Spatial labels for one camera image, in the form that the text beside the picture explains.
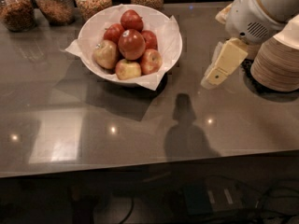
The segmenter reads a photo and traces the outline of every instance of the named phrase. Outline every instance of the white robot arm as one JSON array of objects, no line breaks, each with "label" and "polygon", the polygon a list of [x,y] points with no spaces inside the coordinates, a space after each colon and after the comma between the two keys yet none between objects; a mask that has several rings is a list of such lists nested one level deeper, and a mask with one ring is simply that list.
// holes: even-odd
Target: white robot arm
[{"label": "white robot arm", "polygon": [[224,18],[216,19],[225,24],[231,39],[215,49],[212,65],[201,82],[207,89],[218,87],[234,72],[247,58],[248,45],[262,44],[277,33],[290,36],[290,25],[286,24],[299,13],[299,0],[234,0],[223,12]]}]

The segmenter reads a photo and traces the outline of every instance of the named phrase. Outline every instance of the shiny table surface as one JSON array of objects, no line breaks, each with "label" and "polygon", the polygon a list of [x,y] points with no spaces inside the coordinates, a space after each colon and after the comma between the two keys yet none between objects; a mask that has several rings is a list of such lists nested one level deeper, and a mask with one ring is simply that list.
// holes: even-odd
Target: shiny table surface
[{"label": "shiny table surface", "polygon": [[157,91],[101,80],[64,49],[71,25],[11,33],[0,26],[0,176],[200,160],[299,149],[298,93],[258,94],[242,68],[215,90],[200,81],[225,4],[165,5],[183,39]]}]

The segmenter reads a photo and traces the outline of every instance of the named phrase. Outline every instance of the apple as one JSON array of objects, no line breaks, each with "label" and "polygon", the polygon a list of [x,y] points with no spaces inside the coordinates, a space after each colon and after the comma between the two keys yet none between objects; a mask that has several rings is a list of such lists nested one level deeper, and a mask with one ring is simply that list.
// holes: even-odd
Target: apple
[{"label": "apple", "polygon": [[158,49],[158,41],[155,33],[150,30],[143,30],[141,34],[146,42],[146,49]]},{"label": "apple", "polygon": [[142,74],[157,72],[162,66],[162,56],[157,49],[146,49],[140,60]]},{"label": "apple", "polygon": [[146,49],[146,42],[137,30],[126,30],[118,43],[121,55],[127,60],[137,60]]},{"label": "apple", "polygon": [[95,62],[106,69],[113,69],[119,57],[120,52],[118,46],[110,40],[102,40],[93,50]]},{"label": "apple", "polygon": [[114,23],[106,29],[103,39],[113,41],[115,44],[119,43],[121,34],[124,32],[124,28],[120,23]]},{"label": "apple", "polygon": [[128,29],[135,29],[138,32],[141,32],[143,29],[143,21],[142,18],[139,16],[139,14],[133,10],[129,9],[126,10],[121,15],[121,25],[125,30]]},{"label": "apple", "polygon": [[115,66],[115,74],[120,80],[141,77],[141,67],[136,61],[121,59]]}]

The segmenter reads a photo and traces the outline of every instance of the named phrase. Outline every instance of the bowl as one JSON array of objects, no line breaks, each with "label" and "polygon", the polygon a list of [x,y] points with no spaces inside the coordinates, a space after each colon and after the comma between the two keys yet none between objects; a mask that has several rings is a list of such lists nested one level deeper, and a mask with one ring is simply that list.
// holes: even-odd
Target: bowl
[{"label": "bowl", "polygon": [[[92,58],[95,46],[103,39],[105,29],[111,24],[121,22],[121,15],[128,9],[135,10],[144,22],[144,30],[157,35],[158,50],[163,57],[163,65],[156,73],[142,77],[119,80],[115,74],[100,67]],[[176,19],[168,18],[162,12],[140,5],[118,5],[102,10],[88,19],[81,28],[78,39],[66,51],[80,57],[86,67],[105,80],[126,87],[142,86],[156,90],[164,74],[178,61],[182,51],[182,38]]]}]

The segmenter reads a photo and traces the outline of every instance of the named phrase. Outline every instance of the stack of plates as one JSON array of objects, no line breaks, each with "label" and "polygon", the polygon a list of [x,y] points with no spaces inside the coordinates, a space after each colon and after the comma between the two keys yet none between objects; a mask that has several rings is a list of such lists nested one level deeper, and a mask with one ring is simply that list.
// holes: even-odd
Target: stack of plates
[{"label": "stack of plates", "polygon": [[299,89],[299,50],[274,37],[264,42],[250,72],[265,87],[275,91]]}]

